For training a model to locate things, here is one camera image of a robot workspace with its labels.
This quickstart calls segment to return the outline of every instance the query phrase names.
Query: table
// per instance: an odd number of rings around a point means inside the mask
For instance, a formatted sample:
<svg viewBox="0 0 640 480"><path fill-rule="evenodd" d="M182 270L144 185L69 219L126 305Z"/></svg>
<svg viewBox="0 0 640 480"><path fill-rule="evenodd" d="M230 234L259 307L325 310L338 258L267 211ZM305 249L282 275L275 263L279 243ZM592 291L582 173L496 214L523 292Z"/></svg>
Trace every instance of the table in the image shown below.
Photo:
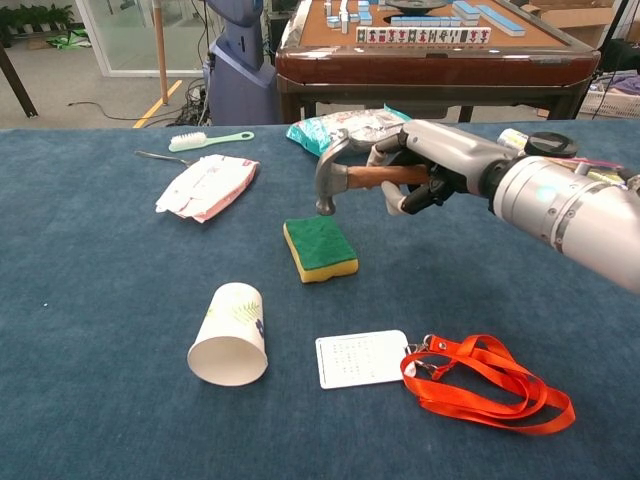
<svg viewBox="0 0 640 480"><path fill-rule="evenodd" d="M639 125L545 129L639 168ZM497 138L505 125L462 128ZM251 142L200 151L261 162L252 186L203 225L154 211L183 167L133 154L162 153L188 127L0 131L0 478L636 476L639 297L503 224L480 199L399 218L377 189L335 197L360 271L303 285L282 224L314 214L315 159L284 127L251 130ZM226 389L195 377L186 354L229 281L263 295L269 367ZM571 396L576 423L530 438L427 413L402 383L320 388L317 337L392 328L410 341L496 336ZM483 391L471 380L446 379Z"/></svg>
<svg viewBox="0 0 640 480"><path fill-rule="evenodd" d="M7 55L7 52L5 51L4 46L1 43L0 70L2 70L2 73L4 73L7 82L9 82L9 85L11 85L11 89L20 102L20 106L22 107L24 114L29 118L37 117L38 112L36 111L36 107L33 106L33 102L31 101L27 90L24 88L18 72L16 72L16 69L13 67L11 59L9 58L9 55Z"/></svg>
<svg viewBox="0 0 640 480"><path fill-rule="evenodd" d="M506 0L469 0L489 5L525 28L510 37L493 27L482 45L370 44L330 29L322 0L302 0L276 54L277 84L285 122L300 119L315 102L428 101L462 105L462 120L477 105L526 104L550 111L550 119L574 118L600 58L599 52L543 23ZM334 11L339 1L333 1ZM451 5L430 12L451 15ZM349 0L349 11L357 2ZM398 12L371 6L373 26ZM490 24L480 19L478 26ZM311 108L307 116L313 116Z"/></svg>

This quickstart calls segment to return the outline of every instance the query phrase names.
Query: wooden hammer handle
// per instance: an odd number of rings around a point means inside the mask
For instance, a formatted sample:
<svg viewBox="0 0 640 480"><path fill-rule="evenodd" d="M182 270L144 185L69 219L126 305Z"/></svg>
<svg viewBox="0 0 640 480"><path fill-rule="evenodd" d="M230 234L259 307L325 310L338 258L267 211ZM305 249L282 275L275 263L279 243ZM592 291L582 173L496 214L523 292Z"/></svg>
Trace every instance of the wooden hammer handle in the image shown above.
<svg viewBox="0 0 640 480"><path fill-rule="evenodd" d="M429 181L426 167L349 167L347 169L349 188L378 187L384 181L398 185L422 185Z"/></svg>

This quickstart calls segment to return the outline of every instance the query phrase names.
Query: id card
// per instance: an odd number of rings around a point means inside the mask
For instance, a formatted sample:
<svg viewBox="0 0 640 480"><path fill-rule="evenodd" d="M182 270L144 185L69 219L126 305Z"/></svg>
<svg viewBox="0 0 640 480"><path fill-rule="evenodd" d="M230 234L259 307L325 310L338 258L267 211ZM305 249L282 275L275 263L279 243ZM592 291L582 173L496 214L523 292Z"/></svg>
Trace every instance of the id card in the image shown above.
<svg viewBox="0 0 640 480"><path fill-rule="evenodd" d="M402 380L400 362L407 343L400 330L318 338L320 386L331 389Z"/></svg>

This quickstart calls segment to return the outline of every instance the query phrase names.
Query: lanyard clip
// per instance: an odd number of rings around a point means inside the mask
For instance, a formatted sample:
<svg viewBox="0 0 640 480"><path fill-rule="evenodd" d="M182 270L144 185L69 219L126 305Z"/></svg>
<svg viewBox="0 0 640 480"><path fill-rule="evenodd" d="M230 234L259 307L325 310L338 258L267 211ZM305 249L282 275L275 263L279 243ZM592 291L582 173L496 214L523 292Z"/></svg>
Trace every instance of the lanyard clip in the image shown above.
<svg viewBox="0 0 640 480"><path fill-rule="evenodd" d="M410 343L408 344L405 348L404 351L407 355L411 355L414 353L421 353L421 352L429 352L429 343L431 341L431 337L433 335L431 334L427 334L424 336L424 338L422 339L422 343ZM407 374L411 377L415 377L417 374L417 368L421 368L424 371L427 372L427 374L429 375L429 377L432 377L433 374L436 372L436 369L438 367L436 367L435 365L432 365L430 363L424 363L421 360L414 360L412 362L412 364L410 364L407 367Z"/></svg>
<svg viewBox="0 0 640 480"><path fill-rule="evenodd" d="M420 353L420 352L428 352L429 351L429 343L431 342L432 334L428 333L422 339L422 343L410 343L406 347L404 347L404 351L407 355L411 355L412 353Z"/></svg>

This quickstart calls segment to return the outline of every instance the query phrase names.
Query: sponge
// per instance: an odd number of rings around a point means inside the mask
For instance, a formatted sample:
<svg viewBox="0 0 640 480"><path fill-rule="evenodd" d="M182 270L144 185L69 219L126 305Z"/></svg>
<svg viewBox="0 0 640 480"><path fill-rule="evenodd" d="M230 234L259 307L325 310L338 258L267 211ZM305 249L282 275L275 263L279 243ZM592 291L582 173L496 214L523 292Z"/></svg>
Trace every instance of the sponge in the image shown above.
<svg viewBox="0 0 640 480"><path fill-rule="evenodd" d="M283 230L302 283L324 282L358 271L356 252L333 217L287 220Z"/></svg>

